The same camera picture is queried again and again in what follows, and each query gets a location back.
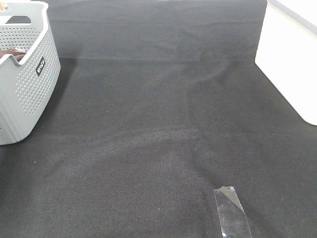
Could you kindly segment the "clear tape strip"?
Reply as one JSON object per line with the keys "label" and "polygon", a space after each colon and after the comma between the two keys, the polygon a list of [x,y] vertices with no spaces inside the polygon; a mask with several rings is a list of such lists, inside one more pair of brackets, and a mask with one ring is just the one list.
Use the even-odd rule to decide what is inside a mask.
{"label": "clear tape strip", "polygon": [[233,186],[213,190],[223,238],[251,238],[249,223]]}

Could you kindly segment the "brown towel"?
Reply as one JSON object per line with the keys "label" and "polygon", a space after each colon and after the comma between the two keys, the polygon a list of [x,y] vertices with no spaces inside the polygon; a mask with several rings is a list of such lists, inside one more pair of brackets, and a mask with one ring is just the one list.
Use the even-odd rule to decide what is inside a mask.
{"label": "brown towel", "polygon": [[19,49],[0,50],[0,57],[2,58],[4,55],[13,55],[19,62],[26,55],[26,52]]}

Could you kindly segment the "black table cloth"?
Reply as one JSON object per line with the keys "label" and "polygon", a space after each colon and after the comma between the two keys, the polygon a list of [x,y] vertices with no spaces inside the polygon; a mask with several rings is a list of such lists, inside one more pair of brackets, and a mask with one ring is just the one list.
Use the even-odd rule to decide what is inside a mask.
{"label": "black table cloth", "polygon": [[61,71],[0,149],[3,238],[317,235],[317,129],[255,65],[264,0],[50,0]]}

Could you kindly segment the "grey perforated laundry basket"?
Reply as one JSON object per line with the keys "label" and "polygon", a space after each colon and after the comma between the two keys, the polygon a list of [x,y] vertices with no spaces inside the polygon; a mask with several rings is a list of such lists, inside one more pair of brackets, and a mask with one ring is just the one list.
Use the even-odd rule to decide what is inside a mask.
{"label": "grey perforated laundry basket", "polygon": [[43,1],[2,0],[2,17],[26,16],[29,23],[2,23],[0,50],[0,143],[25,139],[42,115],[57,83],[60,62]]}

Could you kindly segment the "white plastic storage bin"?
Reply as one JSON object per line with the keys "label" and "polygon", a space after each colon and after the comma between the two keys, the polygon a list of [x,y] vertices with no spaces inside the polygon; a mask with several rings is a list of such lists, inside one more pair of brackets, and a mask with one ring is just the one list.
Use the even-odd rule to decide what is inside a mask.
{"label": "white plastic storage bin", "polygon": [[317,2],[267,1],[255,63],[309,124],[317,123]]}

